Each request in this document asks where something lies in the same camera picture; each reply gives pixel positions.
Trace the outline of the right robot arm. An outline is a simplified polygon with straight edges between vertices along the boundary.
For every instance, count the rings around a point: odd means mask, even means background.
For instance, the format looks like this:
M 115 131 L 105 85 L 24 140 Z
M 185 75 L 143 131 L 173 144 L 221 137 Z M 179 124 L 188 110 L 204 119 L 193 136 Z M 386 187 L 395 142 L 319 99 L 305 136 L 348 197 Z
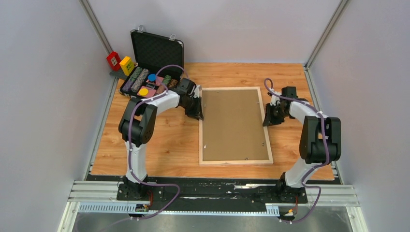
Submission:
M 276 183 L 278 199 L 288 202 L 301 196 L 307 180 L 321 167 L 341 156 L 341 120 L 327 116 L 307 100 L 299 98 L 295 87 L 284 87 L 276 92 L 266 88 L 271 97 L 265 106 L 263 126 L 279 125 L 285 118 L 297 119 L 302 124 L 299 143 L 299 159 L 293 167 L 284 172 Z

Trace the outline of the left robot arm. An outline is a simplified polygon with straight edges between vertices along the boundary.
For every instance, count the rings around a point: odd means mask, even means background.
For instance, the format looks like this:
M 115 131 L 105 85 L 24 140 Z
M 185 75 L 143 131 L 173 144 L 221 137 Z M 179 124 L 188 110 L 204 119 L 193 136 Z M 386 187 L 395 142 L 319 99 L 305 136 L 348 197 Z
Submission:
M 127 149 L 127 172 L 122 193 L 137 200 L 148 194 L 146 145 L 153 136 L 156 118 L 173 108 L 182 107 L 188 117 L 203 120 L 201 85 L 184 78 L 175 88 L 145 99 L 132 98 L 118 126 Z

